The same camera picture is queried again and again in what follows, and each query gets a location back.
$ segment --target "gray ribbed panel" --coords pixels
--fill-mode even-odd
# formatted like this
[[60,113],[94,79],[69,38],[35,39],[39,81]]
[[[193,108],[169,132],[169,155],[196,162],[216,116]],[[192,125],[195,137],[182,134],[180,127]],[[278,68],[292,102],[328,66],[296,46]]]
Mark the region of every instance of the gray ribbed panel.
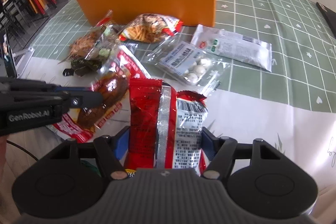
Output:
[[110,183],[92,208],[64,219],[24,215],[16,224],[313,224],[307,215],[268,220],[251,215],[231,201],[219,181],[194,170],[140,169],[135,176]]

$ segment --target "green grid pattern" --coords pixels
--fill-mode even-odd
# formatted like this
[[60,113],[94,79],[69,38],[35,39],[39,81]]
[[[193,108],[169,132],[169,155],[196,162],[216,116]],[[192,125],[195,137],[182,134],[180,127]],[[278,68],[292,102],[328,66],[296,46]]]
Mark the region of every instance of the green grid pattern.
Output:
[[[216,0],[216,28],[272,44],[272,73],[236,60],[229,63],[219,89],[312,111],[336,113],[334,38],[316,5],[308,0]],[[68,45],[86,34],[90,24],[71,0],[33,42],[35,57],[63,60]],[[195,27],[178,34],[190,42]],[[157,45],[139,43],[140,61]],[[152,76],[170,78],[145,64]]]

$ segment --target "red and white package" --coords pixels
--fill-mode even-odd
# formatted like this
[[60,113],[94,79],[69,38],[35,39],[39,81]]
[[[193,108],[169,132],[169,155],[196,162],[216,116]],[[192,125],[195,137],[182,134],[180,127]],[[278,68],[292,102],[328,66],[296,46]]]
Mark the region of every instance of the red and white package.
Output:
[[201,151],[206,97],[156,79],[130,80],[131,131],[125,168],[205,169]]
[[98,132],[99,135],[117,134],[130,122],[128,87],[134,77],[150,78],[150,75],[126,46],[119,46],[100,69],[100,78],[91,84],[92,91],[102,93],[103,103],[92,109],[71,109],[63,115],[62,122],[49,128],[63,138],[69,136],[80,143]]

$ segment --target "table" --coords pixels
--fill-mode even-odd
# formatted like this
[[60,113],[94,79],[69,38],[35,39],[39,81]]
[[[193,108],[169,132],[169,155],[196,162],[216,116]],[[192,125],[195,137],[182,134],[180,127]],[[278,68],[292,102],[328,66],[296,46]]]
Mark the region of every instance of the table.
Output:
[[[332,151],[336,122],[336,39],[314,3],[308,0],[216,0],[216,28],[269,42],[272,73],[232,59],[216,92],[207,99],[204,123],[217,136],[251,143],[261,137],[304,168],[319,187],[333,183]],[[28,78],[63,85],[85,85],[88,79],[59,74],[68,45],[90,29],[76,0],[71,0],[36,37]],[[189,42],[194,27],[183,27],[179,38]],[[135,53],[144,61],[156,45],[140,43]],[[153,77],[173,81],[145,64]],[[235,168],[247,165],[237,163]]]

